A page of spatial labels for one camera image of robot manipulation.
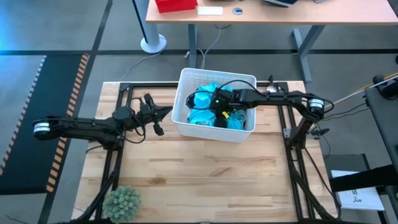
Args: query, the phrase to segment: floor mat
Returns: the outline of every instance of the floor mat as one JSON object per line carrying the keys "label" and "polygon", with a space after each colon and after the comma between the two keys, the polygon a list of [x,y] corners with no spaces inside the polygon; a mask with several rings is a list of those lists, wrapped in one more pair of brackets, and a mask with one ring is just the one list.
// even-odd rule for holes
{"label": "floor mat", "polygon": [[38,141],[33,121],[78,114],[89,55],[44,56],[0,166],[0,195],[54,192],[70,139]]}

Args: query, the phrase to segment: wooden desk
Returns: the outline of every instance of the wooden desk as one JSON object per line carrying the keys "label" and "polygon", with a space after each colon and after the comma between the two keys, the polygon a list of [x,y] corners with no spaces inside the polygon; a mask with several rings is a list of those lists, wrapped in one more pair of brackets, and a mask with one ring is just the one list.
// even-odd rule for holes
{"label": "wooden desk", "polygon": [[[103,84],[97,118],[111,116],[118,89],[118,82]],[[305,91],[303,82],[289,82],[289,89]],[[174,88],[136,88],[133,95],[150,93],[156,104],[170,106],[174,103],[175,91]],[[134,101],[133,108],[137,106],[138,102]],[[295,115],[299,121],[300,115],[297,112]],[[148,126],[147,139],[142,144],[127,142],[124,147],[119,184],[131,185],[142,195],[142,207],[134,222],[297,221],[275,106],[257,107],[256,129],[241,144],[181,136],[171,113],[161,126],[164,136],[156,136]],[[138,140],[135,134],[129,133],[127,137]],[[327,179],[318,141],[309,139],[307,148]],[[98,193],[105,157],[102,149],[87,154],[76,208],[84,210]],[[308,156],[304,155],[304,161],[312,192],[335,214],[333,199]],[[300,195],[305,210],[303,194]],[[76,209],[72,218],[81,213]]]}
{"label": "wooden desk", "polygon": [[[224,14],[222,16],[199,16],[196,9],[160,14],[155,0],[149,0],[147,12],[140,13],[147,13],[146,21],[148,23],[188,24],[191,68],[195,68],[197,64],[195,24],[313,25],[304,40],[298,29],[294,29],[292,32],[295,48],[298,50],[300,58],[304,82],[312,80],[307,54],[325,25],[398,24],[398,18],[387,0],[327,0],[318,4],[313,0],[298,0],[289,8],[271,5],[263,0],[197,1],[199,6],[221,6],[224,8]],[[243,10],[242,15],[233,14],[233,9],[236,7]]]}

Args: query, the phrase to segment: gray floor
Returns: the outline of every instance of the gray floor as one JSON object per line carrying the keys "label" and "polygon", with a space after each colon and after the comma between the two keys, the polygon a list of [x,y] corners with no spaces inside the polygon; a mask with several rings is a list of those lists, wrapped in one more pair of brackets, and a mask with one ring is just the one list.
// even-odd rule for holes
{"label": "gray floor", "polygon": [[[81,50],[91,49],[106,0],[3,0],[0,1],[0,50]],[[158,26],[168,40],[168,49],[187,49],[187,27],[180,24]],[[233,25],[222,30],[215,49],[292,49],[290,33],[294,26]],[[298,27],[305,35],[309,26]],[[205,49],[215,39],[212,25],[198,26],[198,46]],[[130,0],[115,0],[101,41],[102,50],[139,48],[141,30]],[[394,26],[327,26],[314,49],[396,49],[398,27]],[[377,74],[398,71],[394,54],[377,55],[310,55],[313,82],[307,91],[337,100],[371,82]],[[141,56],[99,56],[86,88],[80,116],[94,116],[105,81],[118,81],[130,65]],[[0,56],[0,157],[4,154],[16,125],[41,56]],[[181,69],[188,66],[183,55],[161,55],[135,67],[126,81],[178,80]],[[247,73],[265,80],[300,80],[296,55],[209,55],[206,69]],[[361,96],[336,107],[335,113],[362,102]],[[326,135],[332,154],[366,153],[371,167],[391,163],[370,112],[321,123],[330,128]],[[324,140],[322,151],[328,152]],[[86,141],[73,141],[61,177],[50,223],[70,219],[79,176],[85,158]],[[0,223],[17,223],[4,215],[27,223],[36,223],[43,203],[42,195],[0,197]],[[374,223],[363,212],[345,212],[343,218]]]}

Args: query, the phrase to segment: table leg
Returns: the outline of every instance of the table leg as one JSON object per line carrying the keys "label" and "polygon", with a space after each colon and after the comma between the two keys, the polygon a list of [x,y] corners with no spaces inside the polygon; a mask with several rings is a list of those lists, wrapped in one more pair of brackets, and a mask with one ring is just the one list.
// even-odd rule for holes
{"label": "table leg", "polygon": [[315,41],[317,41],[319,35],[322,33],[323,28],[325,28],[325,25],[312,26],[310,32],[308,32],[304,40],[302,40],[300,31],[298,29],[293,29],[292,32],[294,41],[296,43],[296,49],[298,50],[298,56],[300,57],[300,65],[305,83],[312,81],[307,54]]}
{"label": "table leg", "polygon": [[197,29],[194,24],[188,24],[189,67],[197,67]]}
{"label": "table leg", "polygon": [[159,34],[156,24],[146,22],[149,0],[132,0],[144,38],[141,40],[141,49],[148,54],[157,54],[166,48],[166,38]]}

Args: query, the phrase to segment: white plastic basket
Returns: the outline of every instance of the white plastic basket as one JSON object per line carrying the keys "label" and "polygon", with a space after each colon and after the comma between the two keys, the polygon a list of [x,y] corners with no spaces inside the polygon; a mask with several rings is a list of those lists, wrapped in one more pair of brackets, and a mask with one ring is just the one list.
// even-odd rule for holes
{"label": "white plastic basket", "polygon": [[[256,126],[256,109],[247,110],[246,125],[244,131],[216,128],[210,126],[201,126],[197,124],[188,124],[187,118],[190,113],[190,108],[185,105],[187,97],[195,92],[200,85],[207,85],[209,83],[217,83],[218,86],[232,81],[244,80],[256,86],[256,78],[252,75],[242,75],[229,72],[216,72],[209,70],[200,70],[194,68],[184,68],[181,71],[180,81],[178,83],[177,94],[174,100],[174,109],[172,113],[172,120],[177,125],[180,134],[184,136],[191,136],[197,138],[205,138],[228,142],[242,142]],[[250,88],[250,86],[243,82],[233,82],[228,86],[233,88]]]}

